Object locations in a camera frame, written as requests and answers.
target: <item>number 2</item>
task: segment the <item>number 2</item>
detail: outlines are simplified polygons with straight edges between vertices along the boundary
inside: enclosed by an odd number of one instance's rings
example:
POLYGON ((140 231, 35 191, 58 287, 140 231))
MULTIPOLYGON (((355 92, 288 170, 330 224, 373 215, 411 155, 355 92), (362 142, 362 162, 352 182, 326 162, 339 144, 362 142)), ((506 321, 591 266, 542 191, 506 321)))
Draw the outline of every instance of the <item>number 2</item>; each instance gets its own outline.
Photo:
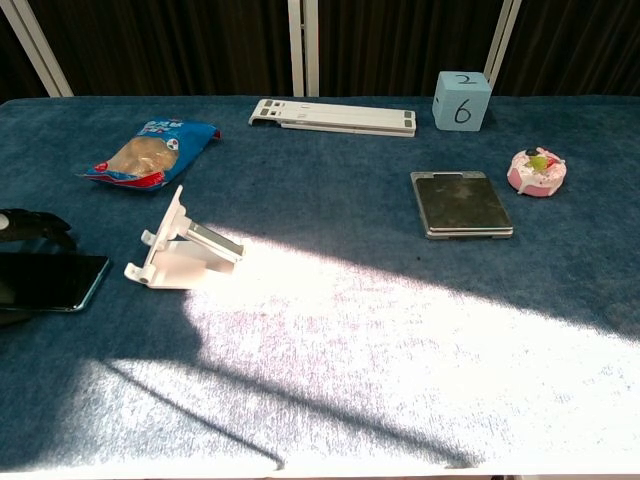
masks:
POLYGON ((464 108, 465 104, 466 104, 469 100, 470 100, 470 99, 469 99, 469 98, 467 98, 464 102, 462 102, 462 105, 460 105, 460 106, 458 107, 458 110, 456 110, 456 115, 455 115, 455 117, 453 117, 453 120, 454 120, 456 123, 465 123, 465 122, 468 122, 468 121, 469 121, 469 119, 471 118, 471 112, 470 112, 469 110, 467 110, 466 108, 464 108), (461 113, 462 113, 462 114, 466 114, 466 115, 467 115, 467 118, 465 118, 464 120, 460 120, 460 119, 458 119, 458 116, 459 116, 461 113))
POLYGON ((478 82, 472 82, 471 78, 469 78, 469 75, 462 75, 462 74, 456 74, 456 77, 464 77, 464 80, 461 82, 458 82, 460 85, 475 85, 478 82))

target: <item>number 6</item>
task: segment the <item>number 6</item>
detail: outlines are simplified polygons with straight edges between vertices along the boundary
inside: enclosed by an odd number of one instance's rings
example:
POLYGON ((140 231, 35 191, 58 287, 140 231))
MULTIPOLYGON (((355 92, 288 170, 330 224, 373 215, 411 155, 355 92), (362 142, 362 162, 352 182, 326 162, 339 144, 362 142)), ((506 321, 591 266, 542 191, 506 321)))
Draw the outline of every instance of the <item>number 6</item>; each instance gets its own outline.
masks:
POLYGON ((464 108, 464 105, 469 101, 470 99, 467 98, 464 102, 462 102, 462 105, 460 105, 458 107, 458 110, 456 110, 456 116, 453 118, 455 120, 456 123, 465 123, 468 122, 469 119, 471 118, 471 112, 469 110, 467 110, 466 108, 464 108), (464 120, 459 120, 458 119, 458 115, 460 115, 460 113, 466 113, 467 114, 467 118, 465 118, 464 120))

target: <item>pink toy cake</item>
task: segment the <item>pink toy cake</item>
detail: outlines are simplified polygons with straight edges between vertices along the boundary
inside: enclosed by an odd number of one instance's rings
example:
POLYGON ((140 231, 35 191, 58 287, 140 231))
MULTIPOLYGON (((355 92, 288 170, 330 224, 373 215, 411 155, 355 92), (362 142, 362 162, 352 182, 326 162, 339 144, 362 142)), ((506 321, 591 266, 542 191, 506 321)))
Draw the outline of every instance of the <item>pink toy cake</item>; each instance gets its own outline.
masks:
POLYGON ((566 174, 564 160, 538 147, 523 150, 513 157, 507 179, 518 193, 533 197, 550 197, 560 188, 566 174))

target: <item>folded white laptop stand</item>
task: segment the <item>folded white laptop stand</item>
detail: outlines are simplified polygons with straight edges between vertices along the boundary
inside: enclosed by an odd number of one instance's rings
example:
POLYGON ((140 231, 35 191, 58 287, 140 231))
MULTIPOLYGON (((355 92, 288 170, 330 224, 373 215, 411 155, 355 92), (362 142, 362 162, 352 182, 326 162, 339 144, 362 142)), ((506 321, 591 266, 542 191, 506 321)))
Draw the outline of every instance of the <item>folded white laptop stand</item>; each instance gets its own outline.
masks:
POLYGON ((283 128, 413 137, 416 113, 390 108, 350 107, 326 103, 262 99, 249 119, 277 122, 283 128))
POLYGON ((186 216, 178 187, 158 232, 145 230, 142 243, 150 247, 142 268, 127 264, 129 280, 151 288, 192 289, 204 286, 212 275, 229 274, 245 248, 198 225, 186 216), (173 240, 180 236, 185 240, 173 240))

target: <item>snack bag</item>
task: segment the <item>snack bag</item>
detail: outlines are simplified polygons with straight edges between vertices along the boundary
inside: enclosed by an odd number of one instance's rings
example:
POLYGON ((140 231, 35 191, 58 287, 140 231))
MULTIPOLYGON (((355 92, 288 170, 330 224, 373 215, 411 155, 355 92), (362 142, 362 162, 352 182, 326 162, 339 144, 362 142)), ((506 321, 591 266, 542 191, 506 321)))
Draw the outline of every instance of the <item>snack bag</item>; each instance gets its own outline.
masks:
POLYGON ((211 138, 220 138, 220 130, 213 125, 156 118, 110 160, 83 176, 121 187, 157 190, 193 162, 211 138))

